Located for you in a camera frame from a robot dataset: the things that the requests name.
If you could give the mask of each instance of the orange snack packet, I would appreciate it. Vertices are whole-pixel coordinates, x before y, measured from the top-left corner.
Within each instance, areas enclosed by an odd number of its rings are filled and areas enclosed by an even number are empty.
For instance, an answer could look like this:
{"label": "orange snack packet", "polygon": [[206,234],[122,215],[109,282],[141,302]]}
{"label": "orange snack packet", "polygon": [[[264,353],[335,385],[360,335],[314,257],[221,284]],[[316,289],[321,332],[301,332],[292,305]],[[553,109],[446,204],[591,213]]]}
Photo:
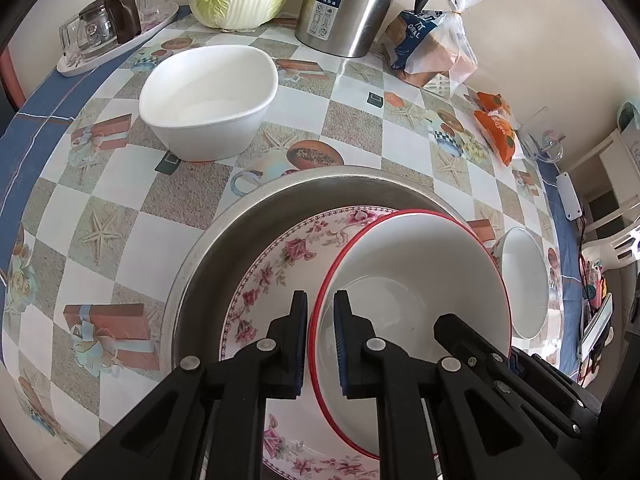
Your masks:
{"label": "orange snack packet", "polygon": [[500,157],[505,166],[511,164],[511,159],[516,152],[516,132],[511,123],[496,112],[488,114],[476,110],[474,112],[476,119],[482,125],[482,133],[484,138],[494,150],[494,153]]}

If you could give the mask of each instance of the screw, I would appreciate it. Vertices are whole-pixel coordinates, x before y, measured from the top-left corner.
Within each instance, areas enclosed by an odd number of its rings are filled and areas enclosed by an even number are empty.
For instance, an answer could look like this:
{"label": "screw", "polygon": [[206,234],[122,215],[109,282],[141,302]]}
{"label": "screw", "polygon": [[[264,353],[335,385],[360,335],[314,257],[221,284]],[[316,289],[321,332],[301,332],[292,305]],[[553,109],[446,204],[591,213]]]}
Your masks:
{"label": "screw", "polygon": [[265,338],[265,339],[260,339],[260,341],[258,341],[258,344],[256,346],[258,347],[258,350],[260,350],[261,352],[270,352],[271,350],[276,348],[276,342],[273,339]]}
{"label": "screw", "polygon": [[200,359],[198,359],[195,355],[187,355],[187,357],[183,357],[180,361],[180,368],[182,368],[186,372],[197,370],[199,366]]}
{"label": "screw", "polygon": [[511,389],[502,381],[495,381],[495,385],[498,386],[498,389],[505,394],[508,394],[511,392]]}
{"label": "screw", "polygon": [[442,360],[442,367],[447,372],[457,372],[460,370],[460,361],[458,361],[455,357],[445,357]]}
{"label": "screw", "polygon": [[372,337],[367,341],[367,348],[369,350],[373,350],[374,352],[380,352],[381,350],[384,350],[385,346],[385,341],[383,339],[380,339],[379,337]]}

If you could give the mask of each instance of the white plastic chair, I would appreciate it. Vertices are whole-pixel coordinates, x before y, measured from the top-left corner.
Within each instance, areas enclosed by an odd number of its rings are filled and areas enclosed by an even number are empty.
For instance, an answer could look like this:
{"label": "white plastic chair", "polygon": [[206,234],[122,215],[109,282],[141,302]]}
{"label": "white plastic chair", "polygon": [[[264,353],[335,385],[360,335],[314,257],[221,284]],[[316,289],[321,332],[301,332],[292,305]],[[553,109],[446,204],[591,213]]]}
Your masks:
{"label": "white plastic chair", "polygon": [[640,260],[640,218],[619,233],[582,246],[582,256],[590,262],[600,261],[603,270],[619,269]]}

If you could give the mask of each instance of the stainless steel basin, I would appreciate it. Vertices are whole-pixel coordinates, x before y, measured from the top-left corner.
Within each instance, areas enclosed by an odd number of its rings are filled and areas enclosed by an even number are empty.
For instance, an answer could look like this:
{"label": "stainless steel basin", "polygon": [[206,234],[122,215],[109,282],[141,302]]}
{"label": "stainless steel basin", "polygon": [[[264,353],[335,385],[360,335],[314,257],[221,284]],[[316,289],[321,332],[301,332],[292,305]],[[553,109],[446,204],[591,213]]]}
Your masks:
{"label": "stainless steel basin", "polygon": [[465,223],[432,191],[385,171],[337,166],[269,182],[216,218],[182,264],[162,320],[162,371],[187,355],[217,361],[227,307],[253,261],[295,224],[350,205],[430,209]]}

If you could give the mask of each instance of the white power strip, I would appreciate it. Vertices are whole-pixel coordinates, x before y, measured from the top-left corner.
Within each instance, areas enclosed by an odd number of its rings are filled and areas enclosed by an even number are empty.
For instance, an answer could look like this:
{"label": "white power strip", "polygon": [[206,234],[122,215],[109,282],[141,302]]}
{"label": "white power strip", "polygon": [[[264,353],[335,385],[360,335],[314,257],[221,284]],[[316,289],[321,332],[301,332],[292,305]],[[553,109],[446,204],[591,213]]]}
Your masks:
{"label": "white power strip", "polygon": [[582,216],[582,207],[575,193],[574,184],[567,172],[561,173],[556,178],[556,186],[562,200],[564,214],[568,220],[575,220]]}

